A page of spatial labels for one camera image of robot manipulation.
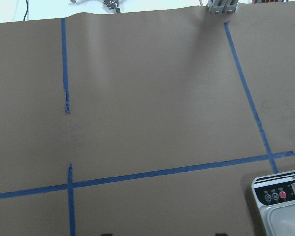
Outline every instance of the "scale platform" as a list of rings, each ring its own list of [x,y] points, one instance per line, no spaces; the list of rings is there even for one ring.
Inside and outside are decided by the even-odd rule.
[[[295,236],[295,170],[255,178],[252,191],[268,236]]]

